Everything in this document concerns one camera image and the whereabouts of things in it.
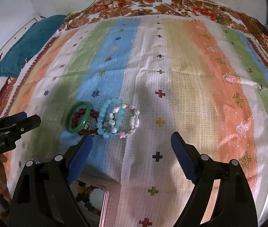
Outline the person left hand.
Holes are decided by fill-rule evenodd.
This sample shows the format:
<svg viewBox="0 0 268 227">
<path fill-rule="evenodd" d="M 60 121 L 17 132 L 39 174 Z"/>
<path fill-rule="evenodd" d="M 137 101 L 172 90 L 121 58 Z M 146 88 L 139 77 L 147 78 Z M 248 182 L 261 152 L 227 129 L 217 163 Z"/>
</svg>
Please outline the person left hand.
<svg viewBox="0 0 268 227">
<path fill-rule="evenodd" d="M 0 154 L 0 195 L 8 202 L 11 201 L 10 193 L 7 187 L 7 178 L 4 168 L 4 163 L 7 162 L 7 157 L 4 154 Z"/>
</svg>

